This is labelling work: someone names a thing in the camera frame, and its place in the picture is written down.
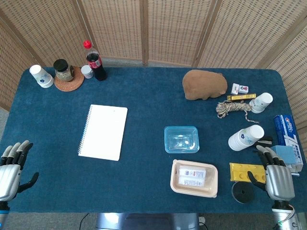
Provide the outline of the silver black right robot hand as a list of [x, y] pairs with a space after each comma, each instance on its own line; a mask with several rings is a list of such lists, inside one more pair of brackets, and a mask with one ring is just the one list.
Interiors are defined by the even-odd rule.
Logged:
[[280, 158], [269, 147], [257, 145], [258, 156], [265, 170], [265, 183], [256, 180], [251, 171], [248, 178], [256, 187], [266, 191], [268, 196], [275, 201], [290, 201], [295, 197], [292, 174]]

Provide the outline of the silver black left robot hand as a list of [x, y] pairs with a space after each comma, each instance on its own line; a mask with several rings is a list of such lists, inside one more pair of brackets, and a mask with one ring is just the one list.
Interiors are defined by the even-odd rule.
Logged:
[[17, 193], [31, 188], [38, 180], [39, 173], [35, 172], [32, 179], [20, 184], [21, 174], [33, 143], [25, 140], [8, 146], [0, 157], [0, 201], [9, 202]]

